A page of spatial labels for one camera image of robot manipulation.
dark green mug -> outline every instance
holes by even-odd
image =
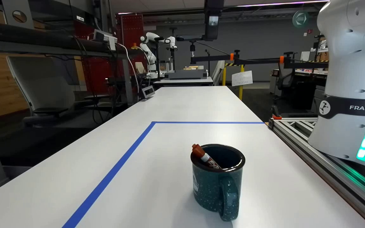
[[[233,221],[238,214],[242,170],[245,159],[233,147],[223,145],[204,145],[201,147],[223,170],[209,168],[191,154],[193,198],[202,208],[218,212],[221,221]]]

blue tape line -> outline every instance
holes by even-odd
[[[106,189],[109,183],[116,176],[122,165],[129,160],[135,149],[141,143],[145,136],[152,131],[155,124],[263,124],[262,122],[152,122],[144,132],[134,141],[129,150],[120,157],[115,166],[106,174],[106,176],[97,184],[92,193],[82,202],[77,211],[64,223],[63,228],[76,227],[83,216],[88,212],[96,199]]]
[[[76,227],[86,212],[92,207],[95,200],[101,195],[109,183],[116,176],[121,166],[128,161],[128,159],[133,155],[135,149],[140,145],[140,142],[145,138],[149,131],[155,126],[155,123],[150,123],[145,131],[139,136],[139,138],[130,146],[130,149],[120,157],[120,160],[115,164],[115,166],[106,174],[106,176],[97,184],[97,187],[92,190],[92,193],[82,202],[82,204],[77,208],[77,211],[69,217],[63,228]]]
[[[263,124],[262,122],[154,122],[155,124]]]

mug rim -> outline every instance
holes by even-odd
[[[244,166],[244,164],[245,164],[245,157],[244,157],[244,155],[243,155],[240,151],[238,151],[237,149],[234,149],[234,147],[225,146],[225,145],[219,145],[219,143],[201,145],[200,147],[202,147],[202,150],[206,152],[206,147],[214,147],[214,146],[224,147],[224,149],[228,149],[229,151],[237,154],[237,155],[240,157],[240,162],[237,164],[237,165],[234,165],[234,169],[233,169],[233,170],[214,170],[214,169],[210,169],[210,168],[207,168],[207,166],[197,166],[197,165],[196,165],[197,162],[195,162],[195,161],[199,161],[199,160],[195,160],[195,161],[193,161],[193,160],[192,160],[193,156],[192,156],[192,154],[190,154],[191,164],[192,164],[195,168],[200,169],[200,170],[205,170],[205,171],[210,171],[210,173],[223,173],[223,174],[239,171],[239,170]]]

chair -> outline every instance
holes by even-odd
[[[100,95],[76,102],[63,73],[52,59],[6,57],[6,61],[30,109],[31,117],[24,119],[26,126],[69,118],[82,111],[97,108],[98,99],[107,98]]]

ceiling light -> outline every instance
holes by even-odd
[[[261,4],[247,4],[237,5],[237,8],[262,8],[262,7],[278,7],[278,5],[304,5],[304,4],[316,4],[316,3],[328,3],[329,0],[319,2],[290,2],[290,3],[261,3]]]

